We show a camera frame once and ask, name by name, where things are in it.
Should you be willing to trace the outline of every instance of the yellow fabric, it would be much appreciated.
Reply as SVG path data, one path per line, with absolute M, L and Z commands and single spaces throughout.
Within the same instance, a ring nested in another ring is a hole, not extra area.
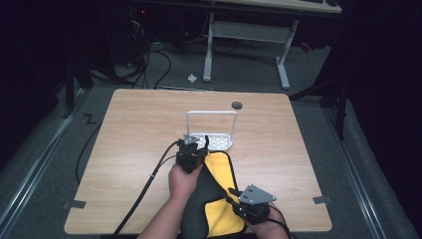
M 236 186 L 227 154 L 223 152 L 208 153 L 205 157 L 205 164 L 227 194 L 239 202 L 238 198 L 228 191 L 229 187 L 236 188 Z M 207 203 L 205 214 L 209 228 L 208 237 L 238 233 L 245 227 L 244 221 L 233 212 L 232 205 L 227 203 L 225 198 Z

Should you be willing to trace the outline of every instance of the metal frame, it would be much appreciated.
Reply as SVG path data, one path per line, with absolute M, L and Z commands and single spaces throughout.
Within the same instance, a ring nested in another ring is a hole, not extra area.
M 230 134 L 222 132 L 190 132 L 189 117 L 191 115 L 233 115 L 233 124 Z M 210 150 L 228 150 L 233 144 L 233 133 L 236 127 L 237 113 L 233 111 L 190 111 L 186 114 L 186 130 L 187 134 L 199 138 L 198 147 L 205 145 L 205 135 L 208 135 L 210 143 L 208 149 Z
M 280 82 L 285 90 L 290 88 L 289 79 L 286 73 L 285 60 L 289 48 L 292 45 L 298 28 L 299 20 L 294 20 L 291 27 L 270 27 L 265 25 L 237 24 L 226 21 L 215 21 L 214 13 L 210 13 L 208 27 L 208 44 L 205 55 L 204 82 L 211 81 L 212 75 L 212 44 L 214 37 L 234 38 L 243 40 L 264 41 L 273 43 L 283 43 L 284 48 L 281 56 L 276 58 L 277 69 L 279 71 Z

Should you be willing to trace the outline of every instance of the dark background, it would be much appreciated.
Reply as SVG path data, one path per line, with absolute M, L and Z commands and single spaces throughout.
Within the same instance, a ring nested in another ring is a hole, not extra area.
M 71 58 L 83 56 L 87 67 L 100 64 L 98 69 L 110 70 L 110 74 L 114 74 L 109 68 L 112 64 L 133 59 L 130 30 L 125 28 L 126 6 L 109 6 L 115 11 L 105 6 L 102 12 L 95 4 L 80 4 L 48 0 L 0 3 L 1 168 L 56 105 L 55 94 L 67 76 L 66 65 Z M 294 45 L 307 42 L 314 48 L 333 46 L 316 85 L 348 77 L 347 93 L 360 125 L 421 235 L 421 1 L 358 0 L 342 1 L 341 6 L 345 16 L 371 16 L 374 21 L 345 24 L 338 35 L 340 28 L 334 23 L 322 31 L 322 23 L 304 20 Z M 97 30 L 81 33 L 75 20 L 87 16 L 84 11 L 90 8 L 96 14 L 82 25 L 95 24 Z M 145 23 L 145 30 L 180 48 L 189 37 L 185 32 L 196 36 L 203 26 L 198 23 L 205 19 L 205 13 L 184 14 L 181 10 L 154 8 L 146 13 L 144 17 L 150 21 Z M 97 48 L 90 52 L 86 46 L 92 43 L 97 43 Z

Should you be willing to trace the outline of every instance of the small white object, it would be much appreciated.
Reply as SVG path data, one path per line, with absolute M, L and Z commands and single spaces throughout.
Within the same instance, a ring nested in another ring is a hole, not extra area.
M 223 115 L 232 115 L 233 116 L 233 125 L 230 134 L 221 133 L 221 132 L 190 132 L 190 123 L 189 116 L 194 114 L 223 114 Z M 236 112 L 225 112 L 225 111 L 190 111 L 186 114 L 186 126 L 187 126 L 187 135 L 194 136 L 199 138 L 198 148 L 204 147 L 206 140 L 205 135 L 209 138 L 208 149 L 210 150 L 228 150 L 233 144 L 233 132 L 235 130 L 237 120 Z
M 196 79 L 198 79 L 197 77 L 193 76 L 193 74 L 190 74 L 190 76 L 187 78 L 187 80 L 190 83 L 194 83 L 196 81 Z

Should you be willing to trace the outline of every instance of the person's hand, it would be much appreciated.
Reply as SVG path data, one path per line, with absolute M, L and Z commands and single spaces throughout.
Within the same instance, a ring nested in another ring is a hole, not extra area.
M 187 201 L 196 188 L 196 182 L 201 168 L 202 164 L 197 166 L 191 173 L 187 173 L 180 165 L 174 163 L 168 173 L 170 198 Z
M 270 219 L 273 220 L 277 220 L 279 222 L 285 223 L 285 218 L 283 217 L 282 214 L 280 214 L 280 212 L 278 212 L 277 210 L 279 210 L 276 205 L 273 202 L 270 202 L 270 214 L 267 216 Z M 246 225 L 251 228 L 255 234 L 257 235 L 257 237 L 259 239 L 267 239 L 267 238 L 272 238 L 272 239 L 287 239 L 288 234 L 285 231 L 285 229 L 274 222 L 271 221 L 266 221 L 257 225 L 252 225 L 251 223 L 245 221 Z

